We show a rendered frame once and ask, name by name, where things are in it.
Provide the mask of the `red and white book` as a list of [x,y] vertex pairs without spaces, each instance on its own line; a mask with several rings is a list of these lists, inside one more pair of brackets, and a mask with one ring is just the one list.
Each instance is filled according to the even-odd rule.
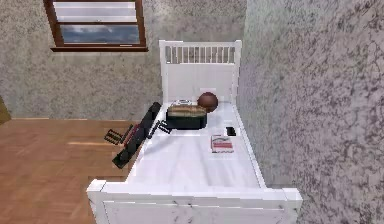
[[222,135],[212,135],[211,150],[213,153],[232,153],[234,148],[231,138]]

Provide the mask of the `olive brown block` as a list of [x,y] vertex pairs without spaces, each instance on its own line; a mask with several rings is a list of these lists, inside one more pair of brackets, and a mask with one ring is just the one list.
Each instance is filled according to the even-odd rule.
[[6,105],[0,96],[0,125],[4,124],[5,122],[9,121],[11,119],[11,115],[9,114]]

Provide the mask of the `brown framed window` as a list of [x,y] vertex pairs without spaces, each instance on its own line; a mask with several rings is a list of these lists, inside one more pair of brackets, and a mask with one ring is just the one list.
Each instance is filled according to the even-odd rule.
[[143,0],[43,0],[53,52],[147,52]]

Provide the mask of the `black box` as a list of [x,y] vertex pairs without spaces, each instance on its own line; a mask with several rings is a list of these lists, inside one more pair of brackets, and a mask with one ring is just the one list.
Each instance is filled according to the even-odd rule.
[[207,125],[207,116],[172,116],[166,115],[166,123],[170,129],[199,130]]

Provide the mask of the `brown basketball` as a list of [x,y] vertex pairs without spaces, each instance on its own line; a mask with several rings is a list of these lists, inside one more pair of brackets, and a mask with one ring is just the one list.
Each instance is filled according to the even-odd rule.
[[205,92],[198,98],[197,104],[211,113],[218,107],[218,98],[211,92]]

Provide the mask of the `white bed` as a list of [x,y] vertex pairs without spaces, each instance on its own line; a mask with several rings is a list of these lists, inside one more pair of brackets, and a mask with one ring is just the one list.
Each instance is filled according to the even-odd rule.
[[[125,181],[93,180],[87,195],[96,224],[296,224],[299,191],[266,186],[236,107],[241,41],[159,47],[163,99],[151,129],[176,100],[198,105],[211,92],[218,107],[206,111],[205,128],[156,130],[125,165]],[[213,153],[212,135],[230,137],[234,151]]]

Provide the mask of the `long black bat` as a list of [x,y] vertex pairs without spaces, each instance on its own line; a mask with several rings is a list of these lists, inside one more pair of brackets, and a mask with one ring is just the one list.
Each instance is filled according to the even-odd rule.
[[161,104],[154,102],[144,115],[143,119],[138,125],[138,128],[133,133],[130,140],[124,146],[124,148],[115,156],[112,162],[122,169],[130,159],[136,154],[142,142],[148,137],[150,129],[159,113]]

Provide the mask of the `tan flat book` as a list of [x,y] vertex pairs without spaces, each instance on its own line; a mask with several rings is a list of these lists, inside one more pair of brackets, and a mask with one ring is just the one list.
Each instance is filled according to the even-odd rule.
[[172,105],[167,113],[169,116],[198,117],[205,116],[206,109],[198,105]]

